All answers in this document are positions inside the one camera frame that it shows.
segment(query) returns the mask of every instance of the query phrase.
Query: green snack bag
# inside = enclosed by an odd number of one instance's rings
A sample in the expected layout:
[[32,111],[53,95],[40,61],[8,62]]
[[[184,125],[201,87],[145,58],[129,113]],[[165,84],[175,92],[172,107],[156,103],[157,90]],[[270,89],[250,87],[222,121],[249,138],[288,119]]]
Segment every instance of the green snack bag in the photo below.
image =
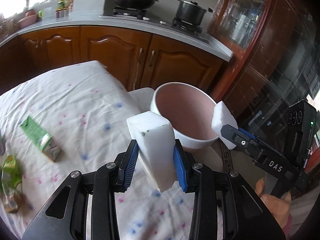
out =
[[33,144],[54,162],[61,148],[55,143],[52,136],[41,128],[30,116],[24,120],[20,127]]
[[22,193],[17,190],[21,186],[22,175],[19,164],[13,155],[9,155],[3,165],[1,188],[3,193],[4,210],[7,213],[17,213],[23,203]]

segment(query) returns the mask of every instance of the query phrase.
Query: human hand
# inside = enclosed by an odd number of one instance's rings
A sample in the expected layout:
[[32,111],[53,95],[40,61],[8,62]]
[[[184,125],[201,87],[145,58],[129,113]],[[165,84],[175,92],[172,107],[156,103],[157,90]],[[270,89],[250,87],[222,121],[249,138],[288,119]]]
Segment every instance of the human hand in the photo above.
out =
[[256,183],[256,189],[254,191],[257,193],[262,202],[266,205],[268,210],[274,216],[280,227],[283,228],[287,224],[290,215],[290,192],[286,193],[284,200],[282,200],[272,195],[262,194],[263,189],[264,178],[261,178]]

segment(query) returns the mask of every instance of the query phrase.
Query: white foam pad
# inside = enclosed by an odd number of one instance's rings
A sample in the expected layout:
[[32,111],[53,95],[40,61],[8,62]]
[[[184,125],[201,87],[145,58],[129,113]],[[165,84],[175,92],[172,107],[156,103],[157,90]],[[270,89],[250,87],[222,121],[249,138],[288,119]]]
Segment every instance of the white foam pad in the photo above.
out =
[[171,123],[153,112],[127,119],[132,139],[139,146],[139,160],[146,174],[164,192],[177,180],[173,164],[175,137]]
[[219,103],[217,103],[217,105],[213,109],[213,118],[211,122],[211,128],[219,136],[219,138],[224,142],[224,144],[228,147],[228,149],[231,150],[234,147],[236,147],[236,145],[221,136],[221,128],[226,124],[230,124],[234,128],[238,129],[238,124],[236,119],[230,113],[229,109],[226,107],[224,102],[220,101]]

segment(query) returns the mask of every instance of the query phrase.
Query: stove burner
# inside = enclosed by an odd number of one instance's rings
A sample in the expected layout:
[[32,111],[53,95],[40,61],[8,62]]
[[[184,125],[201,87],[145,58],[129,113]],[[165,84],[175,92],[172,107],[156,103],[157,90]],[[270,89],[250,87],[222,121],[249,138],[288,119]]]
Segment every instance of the stove burner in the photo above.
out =
[[115,7],[113,9],[113,15],[120,17],[132,17],[138,20],[148,20],[146,18],[146,10],[138,10],[138,9],[127,9],[122,7]]
[[171,27],[175,29],[181,29],[186,33],[193,34],[193,35],[198,35],[202,32],[201,27],[183,22],[182,20],[179,20],[177,18],[173,19]]

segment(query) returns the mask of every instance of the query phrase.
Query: gas stove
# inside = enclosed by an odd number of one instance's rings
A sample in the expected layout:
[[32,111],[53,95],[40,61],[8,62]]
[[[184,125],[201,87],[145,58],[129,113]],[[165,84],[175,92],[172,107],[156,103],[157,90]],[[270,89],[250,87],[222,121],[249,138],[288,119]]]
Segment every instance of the gas stove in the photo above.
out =
[[190,23],[179,20],[176,17],[173,19],[171,27],[174,29],[183,30],[186,33],[191,34],[191,35],[198,35],[202,32],[201,27],[194,26]]
[[148,17],[146,10],[135,10],[135,9],[122,8],[122,7],[115,7],[113,9],[112,14],[101,15],[99,16],[99,18],[102,18],[102,19],[121,18],[129,21],[147,23],[147,24],[163,27],[166,29],[171,29],[171,30],[174,29],[174,31],[176,32],[183,33],[197,40],[203,41],[205,43],[209,43],[205,38],[201,37],[202,28],[200,28],[199,26],[193,26],[189,23],[182,22],[176,18],[173,19],[172,23],[167,23],[165,21],[161,21],[160,19]]

